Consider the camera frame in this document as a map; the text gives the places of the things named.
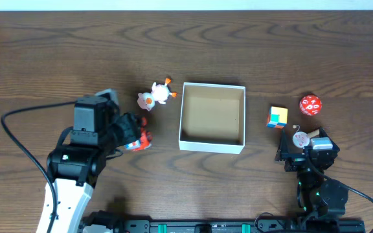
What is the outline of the red toy car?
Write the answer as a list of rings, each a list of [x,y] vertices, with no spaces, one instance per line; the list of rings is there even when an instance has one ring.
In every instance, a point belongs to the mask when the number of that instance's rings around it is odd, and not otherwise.
[[[147,120],[145,117],[141,118],[141,137],[135,142],[131,142],[125,145],[125,149],[128,151],[141,151],[149,148],[152,145],[152,134],[145,129]]]

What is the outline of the colourful puzzle cube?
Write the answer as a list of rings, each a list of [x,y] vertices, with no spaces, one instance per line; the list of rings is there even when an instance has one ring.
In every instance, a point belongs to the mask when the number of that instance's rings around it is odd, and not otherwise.
[[[267,116],[266,126],[269,128],[282,129],[288,123],[288,109],[284,107],[271,106]]]

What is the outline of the white duck toy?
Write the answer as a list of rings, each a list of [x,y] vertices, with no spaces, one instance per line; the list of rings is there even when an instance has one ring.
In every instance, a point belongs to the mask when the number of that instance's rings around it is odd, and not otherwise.
[[[141,109],[151,111],[155,107],[155,103],[158,102],[161,105],[165,105],[168,98],[177,97],[176,92],[171,92],[169,84],[172,82],[171,78],[165,78],[164,84],[157,84],[154,82],[149,93],[139,93],[137,103]]]

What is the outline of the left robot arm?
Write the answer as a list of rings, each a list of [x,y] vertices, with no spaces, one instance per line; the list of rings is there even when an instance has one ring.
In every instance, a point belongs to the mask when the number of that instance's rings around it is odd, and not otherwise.
[[[141,138],[146,120],[120,114],[110,94],[79,98],[74,125],[65,129],[47,158],[48,182],[38,232],[78,232],[107,159]]]

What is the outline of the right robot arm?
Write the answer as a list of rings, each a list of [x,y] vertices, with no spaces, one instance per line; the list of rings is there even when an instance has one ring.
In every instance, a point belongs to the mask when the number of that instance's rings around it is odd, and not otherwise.
[[[340,217],[346,212],[348,190],[339,181],[324,176],[339,151],[323,128],[319,128],[318,135],[308,139],[308,144],[298,150],[288,141],[285,131],[281,132],[275,160],[284,163],[286,172],[297,174],[298,206],[314,217]]]

